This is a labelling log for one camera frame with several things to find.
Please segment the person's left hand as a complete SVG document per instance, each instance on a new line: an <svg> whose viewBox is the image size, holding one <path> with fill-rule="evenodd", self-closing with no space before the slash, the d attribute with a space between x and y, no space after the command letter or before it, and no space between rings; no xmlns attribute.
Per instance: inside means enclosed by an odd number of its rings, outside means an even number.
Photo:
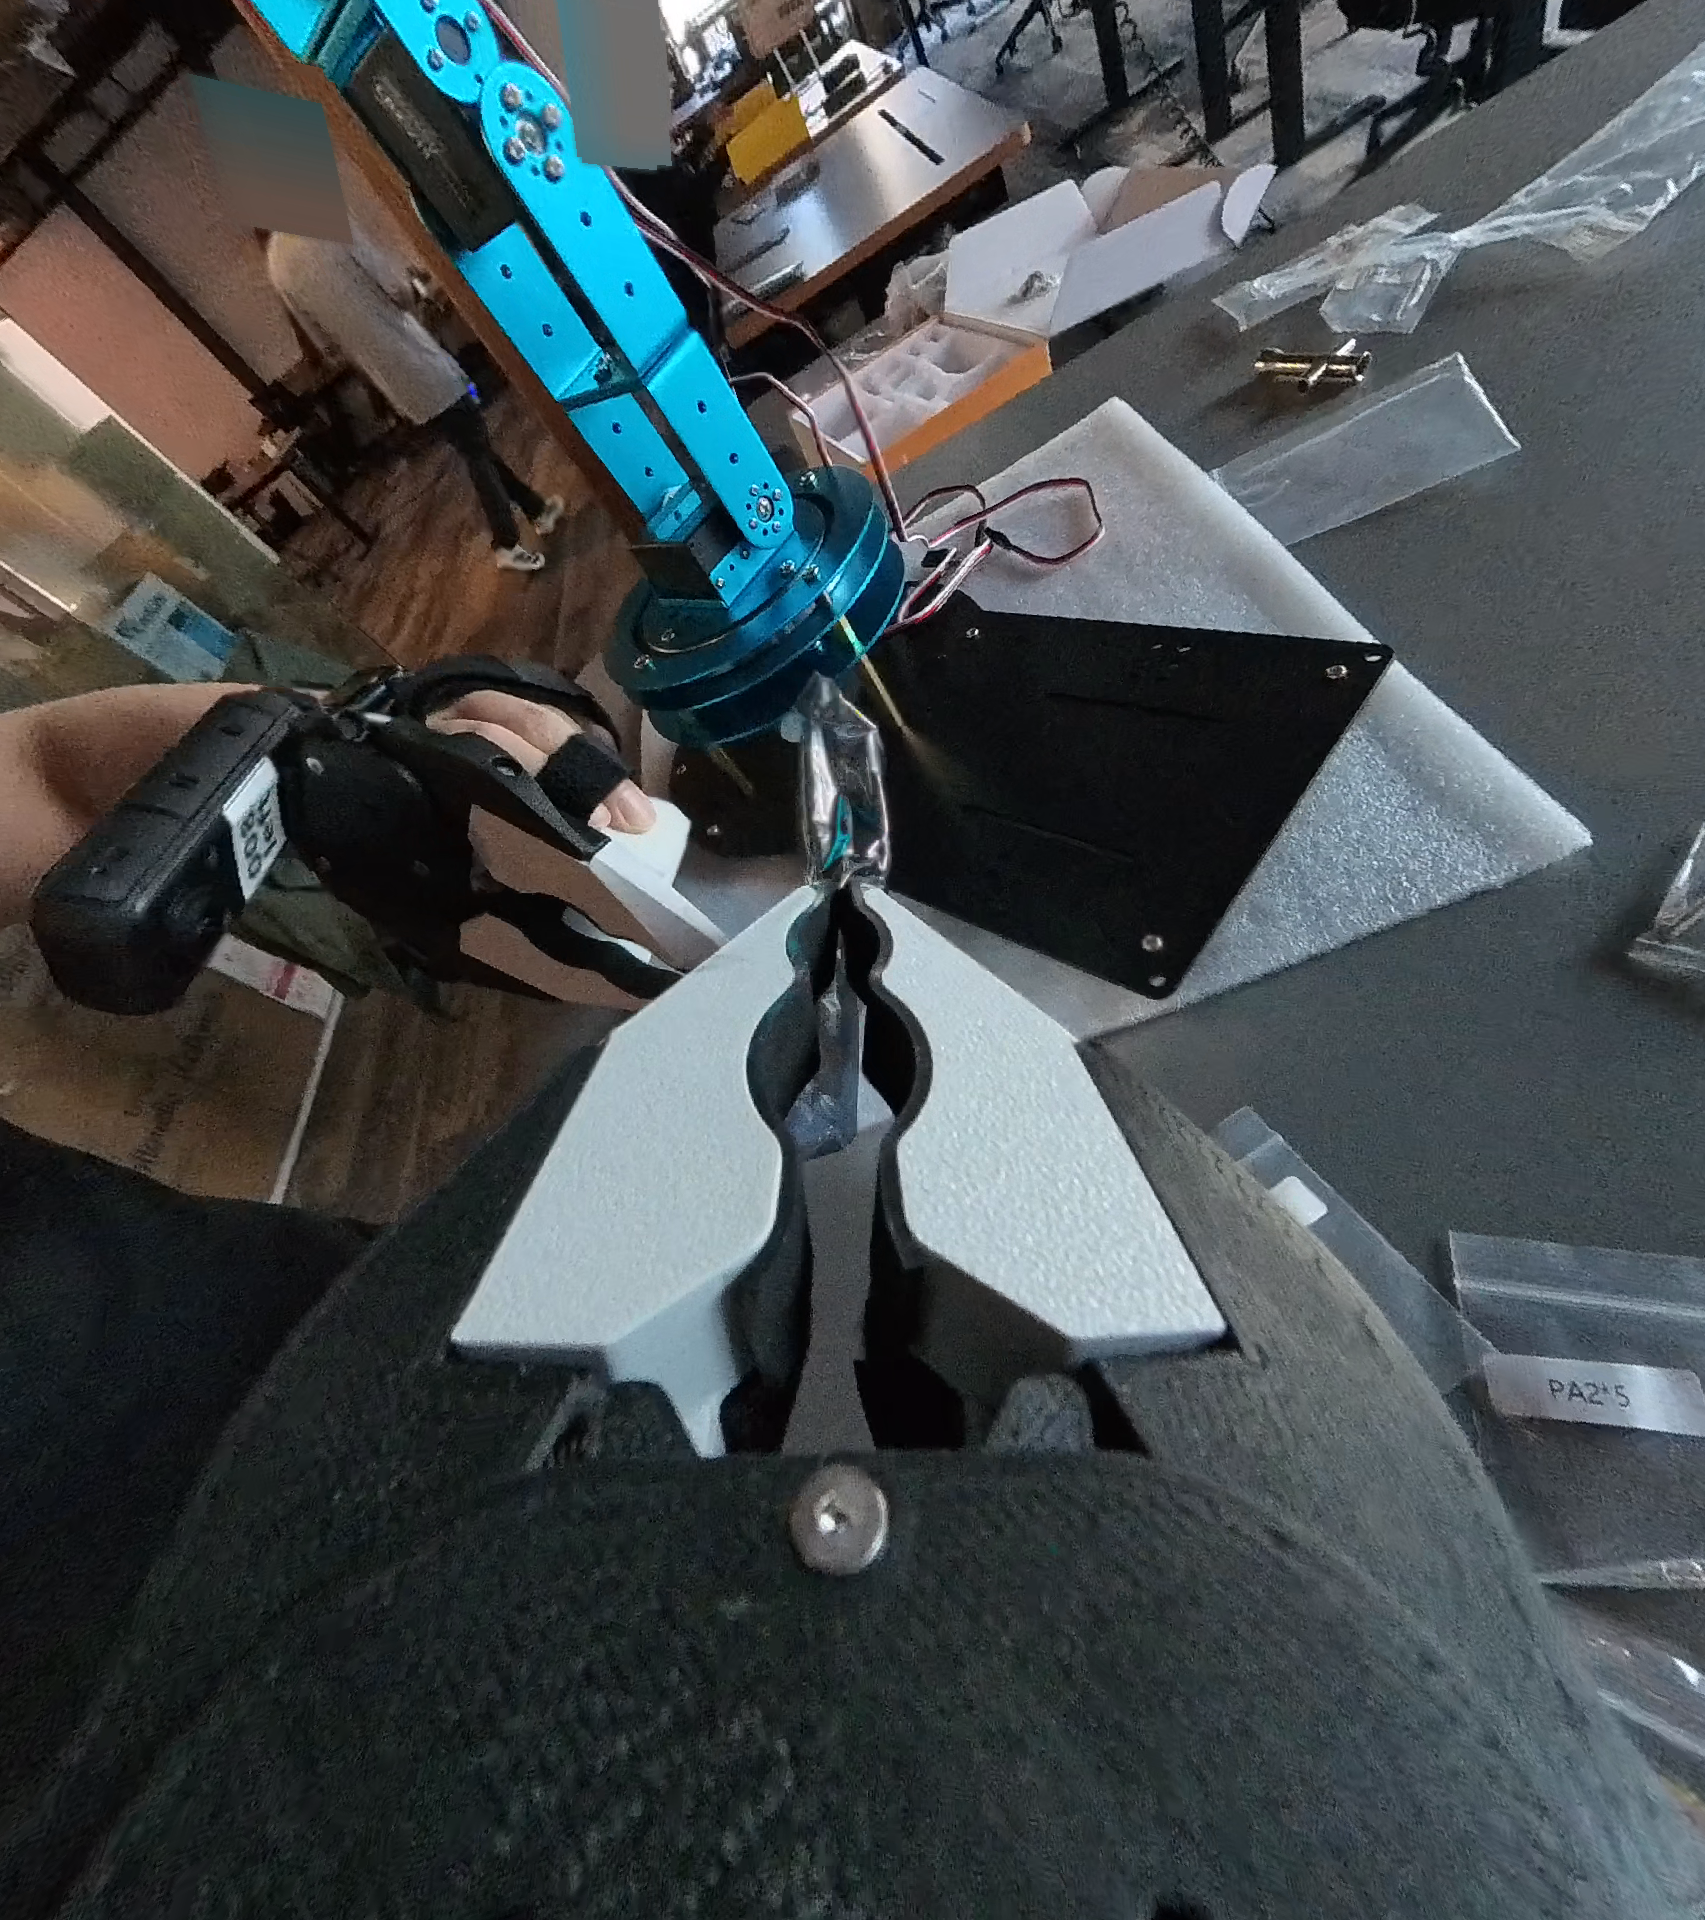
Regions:
<svg viewBox="0 0 1705 1920"><path fill-rule="evenodd" d="M632 777L619 740L593 719L482 689L433 712L429 726L514 757L569 822L603 833L655 829L655 804Z"/></svg>

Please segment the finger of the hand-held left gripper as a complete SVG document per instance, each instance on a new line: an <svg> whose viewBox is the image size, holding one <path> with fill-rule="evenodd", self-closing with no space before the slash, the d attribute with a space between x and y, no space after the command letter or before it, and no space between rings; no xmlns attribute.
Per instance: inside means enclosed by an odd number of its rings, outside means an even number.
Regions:
<svg viewBox="0 0 1705 1920"><path fill-rule="evenodd" d="M530 1001L643 1010L686 975L566 852L433 860L433 929L443 978Z"/></svg>

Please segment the wooden desk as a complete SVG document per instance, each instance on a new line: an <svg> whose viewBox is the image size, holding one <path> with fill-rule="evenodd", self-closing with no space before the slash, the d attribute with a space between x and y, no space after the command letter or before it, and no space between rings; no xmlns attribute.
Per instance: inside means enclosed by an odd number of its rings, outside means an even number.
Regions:
<svg viewBox="0 0 1705 1920"><path fill-rule="evenodd" d="M815 317L833 298L876 305L887 270L939 221L1009 201L1007 162L1029 146L1025 118L907 66L722 214L713 260L784 312Z"/></svg>

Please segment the metal cross wrench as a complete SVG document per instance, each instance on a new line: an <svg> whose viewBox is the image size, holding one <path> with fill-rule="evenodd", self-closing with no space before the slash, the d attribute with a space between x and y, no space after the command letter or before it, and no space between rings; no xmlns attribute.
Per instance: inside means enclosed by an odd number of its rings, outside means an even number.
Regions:
<svg viewBox="0 0 1705 1920"><path fill-rule="evenodd" d="M1250 376L1298 395L1329 395L1362 387L1370 364L1374 354L1347 339L1335 349L1259 349Z"/></svg>

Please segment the dark parts bag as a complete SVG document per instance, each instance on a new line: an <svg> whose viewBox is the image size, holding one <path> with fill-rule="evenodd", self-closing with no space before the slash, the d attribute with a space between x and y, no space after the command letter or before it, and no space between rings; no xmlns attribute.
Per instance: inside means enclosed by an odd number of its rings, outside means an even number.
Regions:
<svg viewBox="0 0 1705 1920"><path fill-rule="evenodd" d="M856 879L888 879L891 825L880 729L825 675L815 675L803 689L796 723L810 879L833 897ZM796 1152L807 1163L851 1150L858 1137L865 1015L847 969L847 937L840 932L818 1004L819 1062L791 1117Z"/></svg>

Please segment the blue toy robot arm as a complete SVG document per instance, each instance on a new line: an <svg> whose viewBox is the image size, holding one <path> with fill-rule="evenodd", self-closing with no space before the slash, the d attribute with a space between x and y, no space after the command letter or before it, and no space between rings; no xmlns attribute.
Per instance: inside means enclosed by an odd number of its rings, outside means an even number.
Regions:
<svg viewBox="0 0 1705 1920"><path fill-rule="evenodd" d="M603 667L696 755L847 682L906 601L888 483L784 471L663 255L743 298L584 148L551 63L497 2L242 2L277 68L430 235L449 294L634 534Z"/></svg>

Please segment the black metal base plate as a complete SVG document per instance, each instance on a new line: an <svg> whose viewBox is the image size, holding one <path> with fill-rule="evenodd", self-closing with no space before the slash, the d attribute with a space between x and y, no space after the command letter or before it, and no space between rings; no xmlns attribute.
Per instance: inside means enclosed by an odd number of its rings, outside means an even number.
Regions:
<svg viewBox="0 0 1705 1920"><path fill-rule="evenodd" d="M1383 641L988 612L876 648L888 888L1166 999L1392 667Z"/></svg>

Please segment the dark grey desk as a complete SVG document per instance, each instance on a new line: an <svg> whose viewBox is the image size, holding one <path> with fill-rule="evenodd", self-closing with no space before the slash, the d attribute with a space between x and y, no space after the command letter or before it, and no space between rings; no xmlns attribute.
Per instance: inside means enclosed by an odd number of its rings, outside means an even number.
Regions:
<svg viewBox="0 0 1705 1920"><path fill-rule="evenodd" d="M815 1864L862 1918L1697 1918L1705 1849L1601 1705L1473 1442L1355 1283L1157 1092L1272 1099L1417 1257L1447 1226L1705 1257L1705 982L1623 956L1705 819L1705 187L1607 265L1473 265L1528 465L1333 539L1598 849L1435 929L1094 1049L1225 1283L1222 1358L1094 1374L1117 1450L877 1455L825 1582Z"/></svg>

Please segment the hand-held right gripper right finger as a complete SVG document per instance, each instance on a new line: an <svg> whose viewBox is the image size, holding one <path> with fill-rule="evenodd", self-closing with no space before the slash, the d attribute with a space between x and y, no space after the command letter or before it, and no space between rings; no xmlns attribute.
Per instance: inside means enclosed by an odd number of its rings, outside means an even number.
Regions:
<svg viewBox="0 0 1705 1920"><path fill-rule="evenodd" d="M888 1416L995 1409L1039 1374L1221 1346L1228 1321L1078 1038L862 888L871 1199L862 1388Z"/></svg>

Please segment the scattered small clear zip bags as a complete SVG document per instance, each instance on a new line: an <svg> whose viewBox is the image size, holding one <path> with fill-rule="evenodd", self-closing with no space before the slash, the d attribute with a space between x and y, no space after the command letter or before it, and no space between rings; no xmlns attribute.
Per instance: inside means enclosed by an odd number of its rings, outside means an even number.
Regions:
<svg viewBox="0 0 1705 1920"><path fill-rule="evenodd" d="M1705 177L1601 260L1440 295L1517 457L1311 543L1591 831L1535 877L1169 1023L1488 1342L1457 1402L1613 1691L1705 1690Z"/></svg>

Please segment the white open cardboard box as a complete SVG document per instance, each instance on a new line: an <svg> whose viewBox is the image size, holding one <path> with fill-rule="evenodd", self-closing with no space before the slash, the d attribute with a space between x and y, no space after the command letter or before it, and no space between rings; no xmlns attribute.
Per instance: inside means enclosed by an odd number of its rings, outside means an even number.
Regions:
<svg viewBox="0 0 1705 1920"><path fill-rule="evenodd" d="M1133 165L1061 181L956 232L943 317L1052 339L1240 253L1279 168Z"/></svg>

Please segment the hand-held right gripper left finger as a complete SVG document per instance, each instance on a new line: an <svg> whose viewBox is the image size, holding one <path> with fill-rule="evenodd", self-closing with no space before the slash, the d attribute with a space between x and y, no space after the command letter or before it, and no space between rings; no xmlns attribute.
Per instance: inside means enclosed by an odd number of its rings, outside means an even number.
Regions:
<svg viewBox="0 0 1705 1920"><path fill-rule="evenodd" d="M828 936L825 892L799 885L606 1038L453 1325L460 1358L662 1388L708 1460L745 1380L796 1380L791 1114L819 1067Z"/></svg>

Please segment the person's left forearm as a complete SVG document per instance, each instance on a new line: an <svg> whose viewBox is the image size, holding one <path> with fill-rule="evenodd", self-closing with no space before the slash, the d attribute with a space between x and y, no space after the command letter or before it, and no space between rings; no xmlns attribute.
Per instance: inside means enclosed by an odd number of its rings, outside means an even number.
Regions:
<svg viewBox="0 0 1705 1920"><path fill-rule="evenodd" d="M0 712L0 929L192 723L242 682L112 685Z"/></svg>

